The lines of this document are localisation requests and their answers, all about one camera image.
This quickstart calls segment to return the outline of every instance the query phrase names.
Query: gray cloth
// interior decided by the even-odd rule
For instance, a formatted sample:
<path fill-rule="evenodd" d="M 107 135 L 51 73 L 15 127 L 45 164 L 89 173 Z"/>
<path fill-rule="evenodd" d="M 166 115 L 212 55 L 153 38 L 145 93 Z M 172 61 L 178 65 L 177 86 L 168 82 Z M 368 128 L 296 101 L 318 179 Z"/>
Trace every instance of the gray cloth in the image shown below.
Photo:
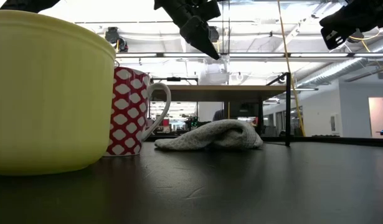
<path fill-rule="evenodd" d="M 176 139 L 158 139 L 155 146 L 169 150 L 195 150 L 205 147 L 219 149 L 256 149 L 263 144 L 252 125 L 245 121 L 226 119 L 205 124 Z"/>

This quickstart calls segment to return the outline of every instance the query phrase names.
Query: mug handle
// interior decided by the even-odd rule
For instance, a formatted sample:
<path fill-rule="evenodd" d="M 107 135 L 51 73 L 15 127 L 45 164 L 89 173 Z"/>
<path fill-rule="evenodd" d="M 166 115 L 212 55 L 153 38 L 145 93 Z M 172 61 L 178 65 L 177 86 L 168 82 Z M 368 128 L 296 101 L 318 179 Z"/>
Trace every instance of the mug handle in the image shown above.
<path fill-rule="evenodd" d="M 147 130 L 145 130 L 143 132 L 143 135 L 141 137 L 142 141 L 145 141 L 148 138 L 148 136 L 156 129 L 156 127 L 163 121 L 163 119 L 165 118 L 166 114 L 169 111 L 169 107 L 170 107 L 171 102 L 172 102 L 171 91 L 170 91 L 169 87 L 163 83 L 154 83 L 154 84 L 148 86 L 147 87 L 148 98 L 151 97 L 154 90 L 158 90 L 158 89 L 163 89 L 166 93 L 165 108 L 164 108 L 162 114 L 159 116 L 159 118 L 153 123 L 153 125 L 151 125 L 151 127 L 149 127 Z"/>

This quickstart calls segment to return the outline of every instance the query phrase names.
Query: dark table surface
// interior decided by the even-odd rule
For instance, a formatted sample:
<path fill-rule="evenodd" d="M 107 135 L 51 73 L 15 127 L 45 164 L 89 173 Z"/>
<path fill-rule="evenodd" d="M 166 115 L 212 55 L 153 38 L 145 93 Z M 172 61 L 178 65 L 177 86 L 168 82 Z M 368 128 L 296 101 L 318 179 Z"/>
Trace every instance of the dark table surface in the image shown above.
<path fill-rule="evenodd" d="M 0 177 L 0 223 L 383 223 L 383 148 L 265 144 Z"/>

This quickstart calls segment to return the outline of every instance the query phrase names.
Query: mug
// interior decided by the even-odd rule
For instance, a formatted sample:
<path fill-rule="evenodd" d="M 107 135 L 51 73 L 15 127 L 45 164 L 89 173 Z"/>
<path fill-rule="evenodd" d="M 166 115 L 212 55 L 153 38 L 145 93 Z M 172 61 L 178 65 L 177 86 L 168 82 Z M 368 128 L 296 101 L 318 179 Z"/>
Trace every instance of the mug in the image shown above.
<path fill-rule="evenodd" d="M 147 74 L 131 68 L 116 67 L 113 82 L 110 142 L 104 156 L 135 156 L 168 113 L 171 91 L 163 83 L 150 85 Z M 146 129 L 148 98 L 157 89 L 165 91 L 166 105 L 161 116 Z"/>

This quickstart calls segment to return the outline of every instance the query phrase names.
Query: shelf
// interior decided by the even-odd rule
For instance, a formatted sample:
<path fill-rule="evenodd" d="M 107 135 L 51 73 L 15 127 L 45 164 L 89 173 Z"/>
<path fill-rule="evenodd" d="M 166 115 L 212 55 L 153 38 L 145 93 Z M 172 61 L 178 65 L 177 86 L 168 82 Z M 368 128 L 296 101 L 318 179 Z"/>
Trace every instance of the shelf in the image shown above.
<path fill-rule="evenodd" d="M 241 86 L 241 85 L 168 85 L 172 101 L 242 101 L 256 103 L 258 97 L 267 100 L 285 92 L 285 86 Z M 151 101 L 166 99 L 163 90 L 153 92 Z"/>

